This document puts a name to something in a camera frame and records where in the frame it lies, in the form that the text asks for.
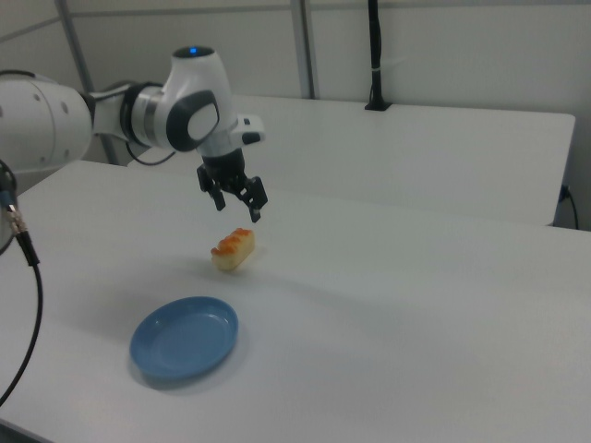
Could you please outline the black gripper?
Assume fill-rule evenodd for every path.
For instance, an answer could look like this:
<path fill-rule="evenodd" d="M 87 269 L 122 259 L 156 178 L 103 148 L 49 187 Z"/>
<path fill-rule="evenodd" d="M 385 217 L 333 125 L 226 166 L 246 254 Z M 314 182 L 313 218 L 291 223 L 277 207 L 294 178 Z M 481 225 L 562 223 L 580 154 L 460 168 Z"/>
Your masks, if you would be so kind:
<path fill-rule="evenodd" d="M 241 149 L 219 157 L 203 157 L 197 177 L 200 190 L 210 195 L 218 211 L 226 206 L 225 192 L 238 197 L 247 206 L 251 221 L 256 223 L 268 197 L 259 177 L 247 178 L 245 165 Z"/>

